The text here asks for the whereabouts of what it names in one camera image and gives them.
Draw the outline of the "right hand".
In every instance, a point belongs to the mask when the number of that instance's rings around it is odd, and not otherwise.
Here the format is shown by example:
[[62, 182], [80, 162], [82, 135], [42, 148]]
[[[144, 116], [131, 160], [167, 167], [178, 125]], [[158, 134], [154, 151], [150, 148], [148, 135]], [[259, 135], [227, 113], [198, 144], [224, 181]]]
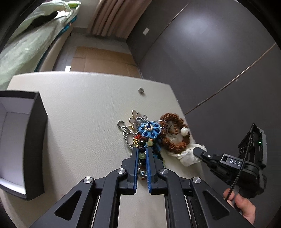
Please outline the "right hand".
[[247, 198], [242, 197], [239, 193], [235, 194], [233, 191], [229, 196], [227, 202], [234, 206], [234, 204], [241, 210], [242, 216], [247, 219], [252, 225], [255, 221], [256, 207]]

